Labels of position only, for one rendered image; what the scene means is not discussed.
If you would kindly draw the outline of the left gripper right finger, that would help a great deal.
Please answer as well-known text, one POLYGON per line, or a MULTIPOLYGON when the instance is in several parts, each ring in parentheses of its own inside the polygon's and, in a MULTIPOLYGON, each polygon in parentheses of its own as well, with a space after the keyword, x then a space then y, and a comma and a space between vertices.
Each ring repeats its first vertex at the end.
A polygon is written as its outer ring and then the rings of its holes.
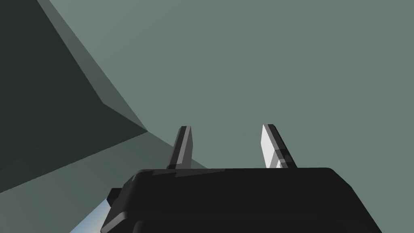
POLYGON ((274 124, 263 124, 260 144, 266 168, 297 168, 274 124))

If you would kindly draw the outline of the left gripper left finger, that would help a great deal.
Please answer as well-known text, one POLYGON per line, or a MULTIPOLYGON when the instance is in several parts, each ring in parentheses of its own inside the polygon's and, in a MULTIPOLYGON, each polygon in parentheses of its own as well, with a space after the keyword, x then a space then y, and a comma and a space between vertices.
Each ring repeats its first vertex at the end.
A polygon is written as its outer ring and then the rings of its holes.
POLYGON ((190 169, 193 139, 191 126, 180 127, 167 169, 190 169))

